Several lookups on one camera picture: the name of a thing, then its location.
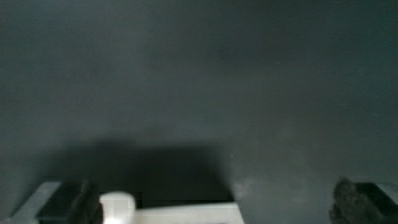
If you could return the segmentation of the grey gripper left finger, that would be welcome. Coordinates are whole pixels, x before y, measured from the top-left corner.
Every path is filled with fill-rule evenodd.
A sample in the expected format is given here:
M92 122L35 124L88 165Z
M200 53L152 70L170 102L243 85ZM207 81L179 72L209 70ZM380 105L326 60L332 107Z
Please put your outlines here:
M38 224L101 224L99 189L88 181L63 182L35 215Z

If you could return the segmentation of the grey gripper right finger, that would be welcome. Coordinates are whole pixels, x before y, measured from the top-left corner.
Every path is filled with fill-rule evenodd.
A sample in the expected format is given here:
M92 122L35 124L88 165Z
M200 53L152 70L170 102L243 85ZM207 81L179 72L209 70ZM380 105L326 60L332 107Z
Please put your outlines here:
M398 224L398 184L341 177L332 199L330 224Z

